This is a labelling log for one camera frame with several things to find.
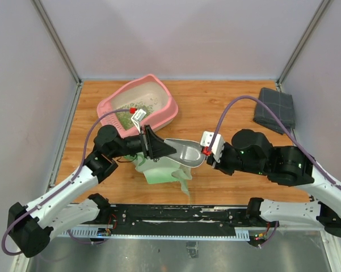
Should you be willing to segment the folded dark grey cloth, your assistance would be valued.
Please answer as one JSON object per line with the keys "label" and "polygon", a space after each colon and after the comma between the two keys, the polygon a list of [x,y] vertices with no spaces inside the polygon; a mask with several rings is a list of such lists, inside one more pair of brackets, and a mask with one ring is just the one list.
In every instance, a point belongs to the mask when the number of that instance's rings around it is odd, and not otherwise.
{"label": "folded dark grey cloth", "polygon": [[[269,107],[289,132],[296,127],[292,95],[270,88],[262,88],[258,99]],[[255,107],[253,121],[281,135],[284,134],[283,129],[260,104],[257,104]]]}

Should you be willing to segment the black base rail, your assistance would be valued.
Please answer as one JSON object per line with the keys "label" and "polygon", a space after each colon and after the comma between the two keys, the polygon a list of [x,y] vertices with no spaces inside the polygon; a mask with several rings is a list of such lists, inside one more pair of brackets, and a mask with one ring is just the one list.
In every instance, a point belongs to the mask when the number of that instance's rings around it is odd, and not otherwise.
{"label": "black base rail", "polygon": [[160,226],[166,233],[175,230],[189,230],[190,233],[204,232],[217,226],[235,229],[237,227],[271,228],[258,216],[249,215],[245,206],[210,205],[130,205],[113,204],[101,211],[88,224],[111,225],[116,228],[153,228]]}

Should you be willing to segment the green cat litter bag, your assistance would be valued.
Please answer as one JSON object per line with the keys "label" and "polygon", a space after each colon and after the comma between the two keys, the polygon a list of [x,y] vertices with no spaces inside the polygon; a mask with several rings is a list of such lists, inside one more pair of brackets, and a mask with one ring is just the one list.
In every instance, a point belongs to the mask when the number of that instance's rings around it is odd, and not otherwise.
{"label": "green cat litter bag", "polygon": [[190,197],[188,180],[192,180],[191,169],[170,160],[160,158],[157,161],[145,159],[143,154],[124,156],[126,163],[133,163],[137,172],[142,173],[148,184],[179,182],[182,192]]}

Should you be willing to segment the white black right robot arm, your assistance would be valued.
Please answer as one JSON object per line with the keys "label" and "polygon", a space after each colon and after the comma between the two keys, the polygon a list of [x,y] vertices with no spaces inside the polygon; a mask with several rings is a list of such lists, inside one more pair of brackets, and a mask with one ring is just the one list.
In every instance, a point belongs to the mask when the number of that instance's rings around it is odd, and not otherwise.
{"label": "white black right robot arm", "polygon": [[266,176],[278,185],[295,187],[314,197],[311,202],[278,202],[251,198],[246,221],[253,227],[263,223],[293,222],[322,226],[341,238],[341,182],[329,181],[322,167],[296,146],[274,147],[262,133],[238,131],[230,143],[220,134],[205,131],[201,137],[207,164],[226,175],[245,172]]}

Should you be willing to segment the grey metal scoop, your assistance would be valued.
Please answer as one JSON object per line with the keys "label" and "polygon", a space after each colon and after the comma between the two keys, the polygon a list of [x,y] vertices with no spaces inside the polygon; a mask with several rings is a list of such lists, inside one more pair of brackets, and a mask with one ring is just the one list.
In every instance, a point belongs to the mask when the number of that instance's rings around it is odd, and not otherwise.
{"label": "grey metal scoop", "polygon": [[197,168],[203,164],[206,158],[202,153],[203,147],[199,142],[172,138],[166,138],[164,142],[176,149],[176,153],[166,157],[183,166]]}

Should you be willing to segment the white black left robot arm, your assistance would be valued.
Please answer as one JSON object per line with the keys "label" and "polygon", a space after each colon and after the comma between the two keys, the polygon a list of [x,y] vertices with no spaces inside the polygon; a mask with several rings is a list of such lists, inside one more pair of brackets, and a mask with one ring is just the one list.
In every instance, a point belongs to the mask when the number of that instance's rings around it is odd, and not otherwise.
{"label": "white black left robot arm", "polygon": [[112,125],[102,126],[94,138],[94,148],[83,155],[79,167],[59,185],[41,197],[22,205],[13,204],[8,211],[7,230],[1,246],[7,255],[6,237],[11,237],[28,258],[39,254],[54,237],[56,216],[85,191],[97,186],[117,168],[115,158],[142,153],[145,158],[160,159],[176,153],[149,125],[135,136],[122,138]]}

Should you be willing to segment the pink litter box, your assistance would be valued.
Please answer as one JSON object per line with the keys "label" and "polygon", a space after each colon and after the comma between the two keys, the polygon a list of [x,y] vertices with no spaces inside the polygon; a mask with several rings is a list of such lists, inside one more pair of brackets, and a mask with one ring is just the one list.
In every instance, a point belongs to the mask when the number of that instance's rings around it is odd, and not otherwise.
{"label": "pink litter box", "polygon": [[142,109],[146,112],[141,125],[157,131],[168,125],[178,114],[178,105],[167,87],[153,74],[123,85],[97,106],[99,117],[116,109]]}

